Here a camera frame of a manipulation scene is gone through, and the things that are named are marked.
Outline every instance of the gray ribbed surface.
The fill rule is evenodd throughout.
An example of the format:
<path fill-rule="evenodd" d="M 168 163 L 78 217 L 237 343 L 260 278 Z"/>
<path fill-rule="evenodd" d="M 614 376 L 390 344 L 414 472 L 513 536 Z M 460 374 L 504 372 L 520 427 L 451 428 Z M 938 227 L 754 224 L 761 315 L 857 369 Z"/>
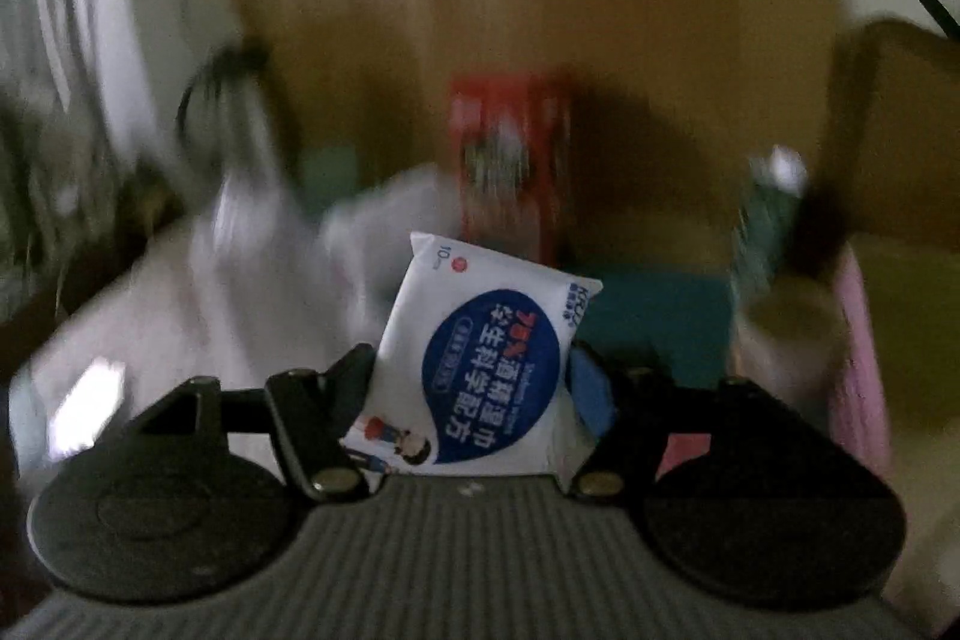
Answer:
<path fill-rule="evenodd" d="M 549 477 L 393 477 L 366 503 L 315 511 L 280 560 L 215 597 L 134 609 L 56 594 L 10 634 L 11 640 L 328 637 L 918 635 L 879 600 L 790 617 L 721 603 L 655 560 L 624 514 L 565 500 Z"/>

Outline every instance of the white wet wipes package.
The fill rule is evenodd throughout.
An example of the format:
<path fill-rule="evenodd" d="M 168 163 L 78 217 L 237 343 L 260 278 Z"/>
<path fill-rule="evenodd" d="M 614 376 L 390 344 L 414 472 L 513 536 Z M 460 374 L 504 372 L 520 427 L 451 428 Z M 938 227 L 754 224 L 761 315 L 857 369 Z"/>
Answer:
<path fill-rule="evenodd" d="M 344 447 L 373 472 L 546 473 L 565 489 L 594 442 L 563 372 L 602 284 L 455 239 L 411 243 Z"/>

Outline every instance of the blue label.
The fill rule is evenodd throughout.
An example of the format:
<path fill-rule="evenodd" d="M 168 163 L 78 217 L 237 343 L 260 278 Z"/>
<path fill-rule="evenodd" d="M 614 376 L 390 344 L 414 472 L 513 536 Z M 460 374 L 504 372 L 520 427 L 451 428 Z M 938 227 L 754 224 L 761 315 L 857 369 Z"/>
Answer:
<path fill-rule="evenodd" d="M 510 447 L 544 414 L 560 376 L 560 343 L 533 299 L 492 290 L 440 324 L 422 376 L 436 463 L 480 458 Z"/>
<path fill-rule="evenodd" d="M 583 286 L 576 283 L 570 283 L 570 288 L 566 292 L 566 307 L 563 308 L 563 320 L 571 329 L 577 328 L 580 321 L 584 319 L 584 313 L 587 311 L 587 304 L 590 301 L 590 293 Z"/>

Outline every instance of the red package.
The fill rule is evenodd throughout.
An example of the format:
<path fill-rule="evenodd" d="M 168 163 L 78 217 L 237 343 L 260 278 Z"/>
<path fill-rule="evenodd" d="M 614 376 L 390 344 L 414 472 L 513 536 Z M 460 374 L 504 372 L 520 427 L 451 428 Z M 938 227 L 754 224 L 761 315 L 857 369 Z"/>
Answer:
<path fill-rule="evenodd" d="M 467 242 L 555 265 L 568 208 L 570 94 L 561 74 L 453 81 L 450 134 Z"/>

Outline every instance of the pink fabric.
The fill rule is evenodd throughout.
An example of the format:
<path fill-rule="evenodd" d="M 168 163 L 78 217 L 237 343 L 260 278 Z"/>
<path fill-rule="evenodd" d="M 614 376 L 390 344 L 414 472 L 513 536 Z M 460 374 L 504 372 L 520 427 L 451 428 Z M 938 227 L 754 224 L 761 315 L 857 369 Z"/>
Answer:
<path fill-rule="evenodd" d="M 850 247 L 843 253 L 833 290 L 847 316 L 851 345 L 843 381 L 829 399 L 830 437 L 882 477 L 890 467 L 887 405 L 863 275 Z"/>
<path fill-rule="evenodd" d="M 656 480 L 674 467 L 697 456 L 706 456 L 710 450 L 709 434 L 670 434 L 666 441 L 664 458 L 656 471 Z"/>

